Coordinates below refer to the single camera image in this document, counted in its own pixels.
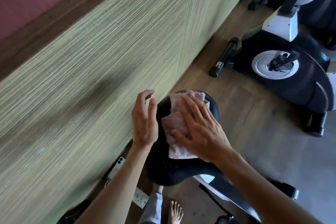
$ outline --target jeans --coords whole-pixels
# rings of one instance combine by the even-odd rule
[[[161,224],[162,193],[153,191],[146,203],[139,224]]]

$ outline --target white cloth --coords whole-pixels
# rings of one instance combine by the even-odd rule
[[[170,115],[161,118],[161,122],[162,122],[163,130],[166,134],[167,143],[169,144],[168,156],[169,158],[173,158],[173,159],[197,158],[197,156],[187,151],[186,148],[178,146],[176,144],[175,138],[171,135],[171,131],[173,129],[177,129],[187,138],[190,138],[188,127],[186,125],[186,122],[182,118],[181,113],[179,111],[179,107],[177,105],[177,100],[182,95],[185,95],[185,94],[193,95],[194,97],[199,99],[201,102],[206,104],[208,108],[210,105],[209,101],[205,100],[204,92],[195,92],[192,90],[187,90],[185,93],[175,93],[175,94],[170,95],[170,103],[171,103]]]

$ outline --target bare foot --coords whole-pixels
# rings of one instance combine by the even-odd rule
[[[153,191],[159,191],[159,192],[161,192],[161,194],[162,194],[162,190],[163,190],[163,186],[161,186],[161,185],[157,185],[157,184],[153,184]]]
[[[183,212],[182,207],[176,201],[170,202],[170,213],[168,216],[167,224],[180,224],[182,219]]]

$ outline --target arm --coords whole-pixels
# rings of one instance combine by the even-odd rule
[[[158,138],[156,100],[149,101],[148,112],[145,107],[145,101],[153,93],[153,90],[146,90],[138,95],[132,111],[133,145],[127,159],[76,224],[123,224],[125,222],[141,170],[153,143]]]
[[[172,131],[178,144],[199,158],[214,163],[250,202],[263,223],[320,223],[305,209],[256,172],[233,148],[211,112],[193,96],[183,96],[180,112],[191,134],[187,139]]]

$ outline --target exercise bike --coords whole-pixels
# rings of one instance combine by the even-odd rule
[[[283,5],[240,40],[232,38],[209,75],[222,68],[254,78],[274,93],[304,107],[305,131],[322,137],[327,112],[335,109],[336,77],[330,57],[310,35],[298,30],[300,5],[313,0],[285,0]]]

